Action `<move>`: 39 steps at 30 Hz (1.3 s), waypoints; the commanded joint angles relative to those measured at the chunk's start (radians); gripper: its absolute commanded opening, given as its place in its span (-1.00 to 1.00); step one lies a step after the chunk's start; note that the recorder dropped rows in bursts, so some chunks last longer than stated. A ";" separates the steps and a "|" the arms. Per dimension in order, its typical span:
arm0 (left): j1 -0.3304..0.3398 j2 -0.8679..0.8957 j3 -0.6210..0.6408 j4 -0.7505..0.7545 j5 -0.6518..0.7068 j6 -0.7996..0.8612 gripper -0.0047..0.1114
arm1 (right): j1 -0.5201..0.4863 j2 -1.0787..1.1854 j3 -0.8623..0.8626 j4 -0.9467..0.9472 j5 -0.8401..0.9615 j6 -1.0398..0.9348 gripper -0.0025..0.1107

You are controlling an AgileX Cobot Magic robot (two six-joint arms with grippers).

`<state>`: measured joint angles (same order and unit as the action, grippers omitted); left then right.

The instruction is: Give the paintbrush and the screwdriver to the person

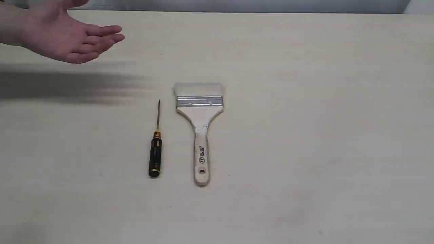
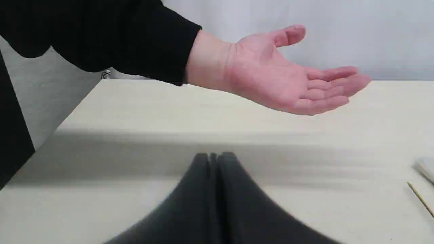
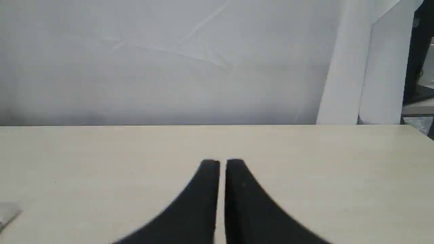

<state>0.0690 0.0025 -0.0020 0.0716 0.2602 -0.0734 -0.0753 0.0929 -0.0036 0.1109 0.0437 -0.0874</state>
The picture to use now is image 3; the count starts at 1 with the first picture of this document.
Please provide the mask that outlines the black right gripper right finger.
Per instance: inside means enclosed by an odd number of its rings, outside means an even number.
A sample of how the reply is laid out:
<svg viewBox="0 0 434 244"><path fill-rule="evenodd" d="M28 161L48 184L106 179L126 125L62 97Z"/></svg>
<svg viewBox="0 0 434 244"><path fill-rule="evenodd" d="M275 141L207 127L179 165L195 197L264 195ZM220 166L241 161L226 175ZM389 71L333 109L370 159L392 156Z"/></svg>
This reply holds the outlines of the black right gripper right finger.
<svg viewBox="0 0 434 244"><path fill-rule="evenodd" d="M326 244L268 196L242 159L229 159L225 181L228 244Z"/></svg>

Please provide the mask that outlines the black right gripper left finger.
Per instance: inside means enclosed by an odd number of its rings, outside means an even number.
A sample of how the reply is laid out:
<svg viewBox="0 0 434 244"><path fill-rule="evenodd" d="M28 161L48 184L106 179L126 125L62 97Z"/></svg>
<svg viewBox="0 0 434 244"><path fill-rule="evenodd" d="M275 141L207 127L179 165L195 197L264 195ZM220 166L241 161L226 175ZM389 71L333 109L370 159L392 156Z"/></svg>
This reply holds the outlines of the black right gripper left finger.
<svg viewBox="0 0 434 244"><path fill-rule="evenodd" d="M203 160L171 204L118 244L213 244L220 162Z"/></svg>

